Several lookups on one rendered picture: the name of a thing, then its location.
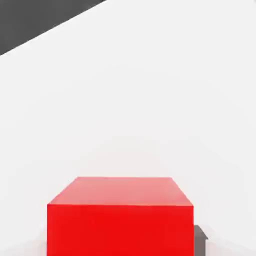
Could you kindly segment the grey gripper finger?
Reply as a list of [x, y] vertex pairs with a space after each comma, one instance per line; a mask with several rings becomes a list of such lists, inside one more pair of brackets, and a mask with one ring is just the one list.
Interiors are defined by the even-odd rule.
[[198, 225], [194, 225], [194, 256], [223, 256], [219, 237]]

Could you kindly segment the small red cube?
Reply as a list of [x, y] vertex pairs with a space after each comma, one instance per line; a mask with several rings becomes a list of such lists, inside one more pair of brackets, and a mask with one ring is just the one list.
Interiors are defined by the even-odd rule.
[[194, 256], [194, 206], [170, 177], [77, 177], [47, 205], [46, 256]]

